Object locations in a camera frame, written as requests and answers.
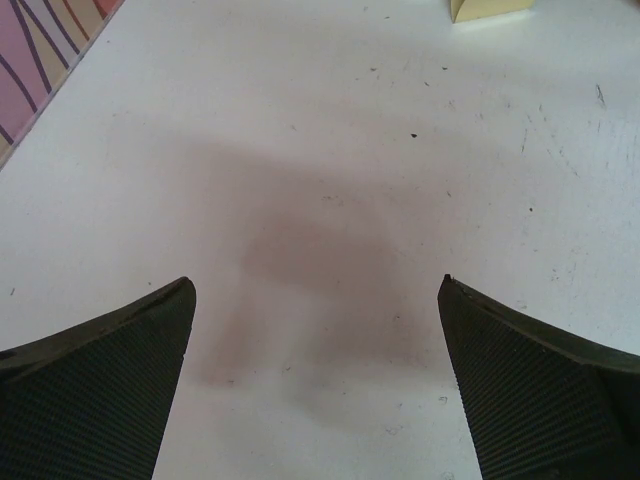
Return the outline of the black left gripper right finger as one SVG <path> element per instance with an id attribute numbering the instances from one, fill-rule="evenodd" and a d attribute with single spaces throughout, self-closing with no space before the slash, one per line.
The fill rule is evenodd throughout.
<path id="1" fill-rule="evenodd" d="M 446 275 L 438 308 L 485 479 L 636 479 L 639 358 Z"/>

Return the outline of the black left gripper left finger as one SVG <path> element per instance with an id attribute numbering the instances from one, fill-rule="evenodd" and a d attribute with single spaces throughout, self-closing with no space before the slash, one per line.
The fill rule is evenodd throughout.
<path id="1" fill-rule="evenodd" d="M 151 478 L 194 314 L 182 277 L 2 351 L 2 478 Z"/>

